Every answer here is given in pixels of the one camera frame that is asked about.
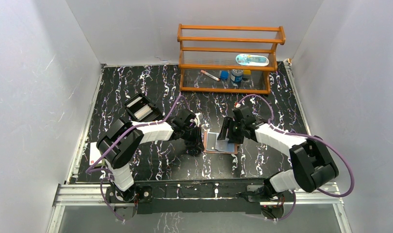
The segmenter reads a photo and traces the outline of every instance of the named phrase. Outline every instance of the gray wall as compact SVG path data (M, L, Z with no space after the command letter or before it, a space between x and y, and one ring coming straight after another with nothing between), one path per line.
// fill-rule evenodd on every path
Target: gray wall
M322 1L67 0L97 58L108 65L178 63L180 23L284 26L286 43L277 58L292 58Z
M100 64L65 0L0 0L0 232L45 232Z
M311 131L355 172L354 232L393 232L393 0L325 0L293 60ZM340 190L349 185L347 172Z

